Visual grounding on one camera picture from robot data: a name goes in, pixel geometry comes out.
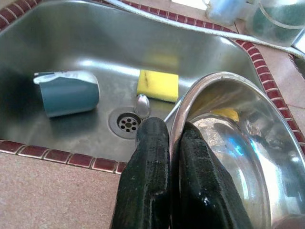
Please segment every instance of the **kitchen counter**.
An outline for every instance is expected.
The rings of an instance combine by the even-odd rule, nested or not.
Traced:
[[[132,1],[207,21],[203,11],[168,0]],[[2,0],[0,8],[10,2]],[[243,32],[244,24],[229,28]],[[305,133],[305,80],[287,53],[256,47]],[[0,164],[0,228],[109,227],[119,175],[3,153]]]

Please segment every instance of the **drain strainer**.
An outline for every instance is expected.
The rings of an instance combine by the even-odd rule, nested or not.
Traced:
[[[141,119],[134,113],[133,107],[118,108],[109,117],[111,130],[119,137],[133,139]]]

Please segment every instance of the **blue mug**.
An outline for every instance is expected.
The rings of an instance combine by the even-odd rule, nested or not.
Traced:
[[[96,77],[87,71],[35,73],[48,117],[92,110],[100,100]]]

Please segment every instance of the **tile grout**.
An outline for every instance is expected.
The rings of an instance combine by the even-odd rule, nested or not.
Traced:
[[[288,106],[293,106],[293,107],[296,107],[296,108],[299,108],[299,109],[303,109],[305,110],[305,107],[301,107],[301,106],[296,106],[296,105],[291,105],[291,104],[287,104]]]

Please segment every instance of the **metal bowl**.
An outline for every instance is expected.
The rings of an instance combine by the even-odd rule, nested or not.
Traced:
[[[305,214],[304,155],[275,105],[252,82],[220,72],[189,89],[171,130],[172,171],[186,121],[231,174],[254,228],[277,228]]]

